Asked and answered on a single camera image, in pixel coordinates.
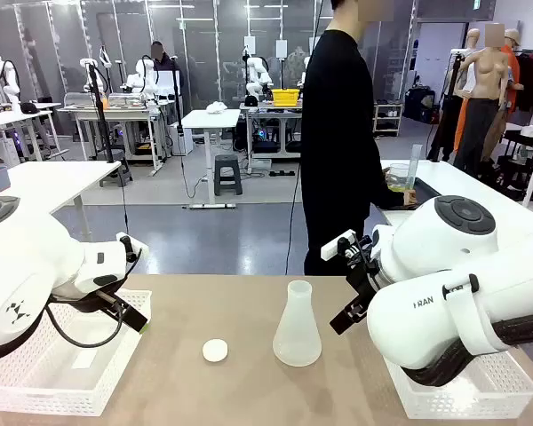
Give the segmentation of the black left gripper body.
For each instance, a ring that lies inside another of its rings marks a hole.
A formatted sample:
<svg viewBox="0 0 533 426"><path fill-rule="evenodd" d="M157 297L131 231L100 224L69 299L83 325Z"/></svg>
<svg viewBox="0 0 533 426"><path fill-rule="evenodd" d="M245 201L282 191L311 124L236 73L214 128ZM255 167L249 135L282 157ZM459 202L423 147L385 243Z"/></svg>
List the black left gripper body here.
<svg viewBox="0 0 533 426"><path fill-rule="evenodd" d="M104 287L94 290L79 300L69 300L60 296L49 296L49 304L68 304L80 312L117 312L120 308L123 312L129 309L129 304L125 302L116 291L127 281L124 277L121 280L110 283Z"/></svg>

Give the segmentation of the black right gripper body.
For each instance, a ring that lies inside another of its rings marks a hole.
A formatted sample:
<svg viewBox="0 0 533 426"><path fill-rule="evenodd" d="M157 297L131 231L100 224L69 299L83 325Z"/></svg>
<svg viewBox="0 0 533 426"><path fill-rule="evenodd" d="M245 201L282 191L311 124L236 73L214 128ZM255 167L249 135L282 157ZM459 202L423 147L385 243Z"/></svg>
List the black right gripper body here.
<svg viewBox="0 0 533 426"><path fill-rule="evenodd" d="M346 250L349 272L346 281L356 291L357 296L352 306L368 307L370 301L380 290L377 276L380 272L378 261L370 259L372 241L370 237L362 237Z"/></svg>

